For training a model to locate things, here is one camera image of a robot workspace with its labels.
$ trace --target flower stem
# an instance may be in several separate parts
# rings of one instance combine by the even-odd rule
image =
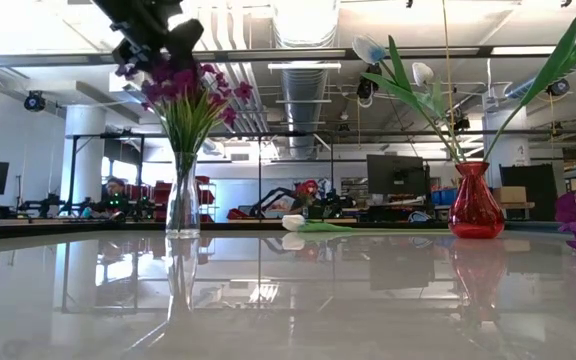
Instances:
[[[514,118],[515,115],[517,115],[517,113],[519,112],[519,110],[521,110],[522,107],[523,107],[523,105],[519,104],[519,106],[517,106],[515,108],[515,110],[513,110],[512,113],[508,116],[506,121],[504,121],[504,123],[501,124],[501,127],[499,127],[499,130],[497,130],[497,133],[495,134],[495,138],[492,139],[492,142],[490,143],[490,146],[488,147],[488,150],[486,151],[486,155],[484,155],[484,162],[486,162],[486,160],[488,160],[488,157],[490,156],[490,153],[492,152],[492,148],[495,147],[495,144],[497,143],[497,140],[499,139],[499,136],[501,135],[501,133],[506,129],[506,126],[508,126],[508,124],[510,124],[510,121],[512,120],[512,118]]]
[[[455,153],[455,149],[453,149],[450,144],[448,143],[448,141],[446,141],[446,138],[441,134],[441,129],[439,129],[437,127],[437,125],[435,125],[435,123],[432,121],[432,119],[430,117],[428,117],[428,115],[426,115],[426,112],[424,112],[423,110],[419,110],[419,112],[421,112],[421,115],[423,115],[426,118],[426,121],[428,121],[428,124],[432,127],[432,129],[435,131],[435,133],[437,133],[437,136],[439,136],[439,139],[441,139],[441,141],[446,145],[446,148],[448,149],[448,151],[450,151],[450,156],[453,158],[453,160],[459,164],[459,156],[457,156],[457,154]]]

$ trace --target blue bin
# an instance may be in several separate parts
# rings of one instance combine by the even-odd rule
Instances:
[[[441,205],[441,190],[432,192],[432,203]]]
[[[457,189],[441,190],[441,205],[452,205],[457,200]]]

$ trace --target ceiling duct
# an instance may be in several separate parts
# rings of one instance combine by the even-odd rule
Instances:
[[[273,25],[278,48],[332,47],[339,20],[339,0],[278,0],[273,6]],[[328,70],[282,70],[289,129],[315,131],[321,113]],[[291,137],[290,154],[295,159],[316,156],[312,136]]]

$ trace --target glass vase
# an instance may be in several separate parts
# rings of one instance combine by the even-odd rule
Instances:
[[[448,226],[459,238],[494,239],[504,229],[504,215],[484,179],[488,166],[485,162],[456,165],[463,178],[450,207]]]
[[[197,155],[175,154],[175,176],[168,196],[166,236],[196,238],[199,236],[199,197],[195,181]]]

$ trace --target cable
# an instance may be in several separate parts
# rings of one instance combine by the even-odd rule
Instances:
[[[399,122],[399,126],[401,126],[401,131],[404,131],[404,123],[403,123],[403,121],[401,121],[401,118],[399,117],[399,112],[397,111],[397,107],[395,106],[395,102],[392,101],[391,98],[388,98],[388,100],[390,100],[390,106],[392,106],[392,111],[395,113],[395,117],[397,118],[397,121]],[[408,142],[410,143],[410,147],[412,148],[412,151],[415,153],[415,156],[419,157],[419,154],[417,154],[417,149],[415,149],[415,145],[412,143],[412,139],[410,138],[409,135],[406,135],[406,140],[408,140]]]

